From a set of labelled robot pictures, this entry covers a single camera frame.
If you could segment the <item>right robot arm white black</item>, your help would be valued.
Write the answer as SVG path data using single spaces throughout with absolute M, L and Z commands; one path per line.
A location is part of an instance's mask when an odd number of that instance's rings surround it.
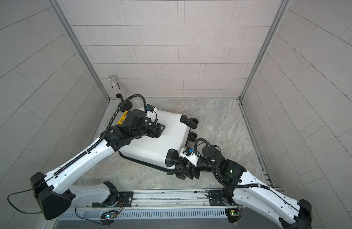
M 198 138 L 193 148 L 184 147 L 179 157 L 186 159 L 191 171 L 211 172 L 222 185 L 220 192 L 208 191 L 207 197 L 226 205 L 247 207 L 270 219 L 282 229 L 310 229 L 312 205 L 301 199 L 290 198 L 264 184 L 245 167 L 224 158 L 218 146 Z

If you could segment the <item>white hard-shell suitcase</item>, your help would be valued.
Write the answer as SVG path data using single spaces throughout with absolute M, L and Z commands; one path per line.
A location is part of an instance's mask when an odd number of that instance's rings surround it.
M 155 120 L 166 126 L 159 138 L 146 135 L 132 140 L 129 145 L 118 151 L 119 155 L 168 175 L 175 174 L 178 179 L 185 179 L 186 176 L 181 174 L 181 169 L 191 163 L 179 154 L 188 142 L 196 141 L 197 134 L 191 132 L 191 129 L 198 127 L 198 119 L 157 109 L 157 117 L 152 121 Z

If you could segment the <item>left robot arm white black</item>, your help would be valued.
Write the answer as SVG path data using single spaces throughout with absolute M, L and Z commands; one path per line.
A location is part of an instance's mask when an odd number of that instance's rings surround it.
M 127 112 L 127 117 L 122 124 L 114 125 L 113 122 L 121 109 L 136 97 L 142 100 L 143 110 Z M 129 145 L 132 140 L 153 136 L 158 124 L 147 116 L 147 111 L 147 103 L 143 95 L 129 96 L 116 109 L 105 130 L 91 145 L 57 169 L 46 174 L 38 172 L 31 177 L 31 191 L 45 219 L 54 219 L 70 207 L 80 206 L 82 200 L 86 204 L 100 202 L 106 205 L 116 201 L 116 188 L 111 182 L 105 183 L 103 189 L 87 186 L 84 194 L 75 194 L 70 188 L 81 175 L 104 158 Z

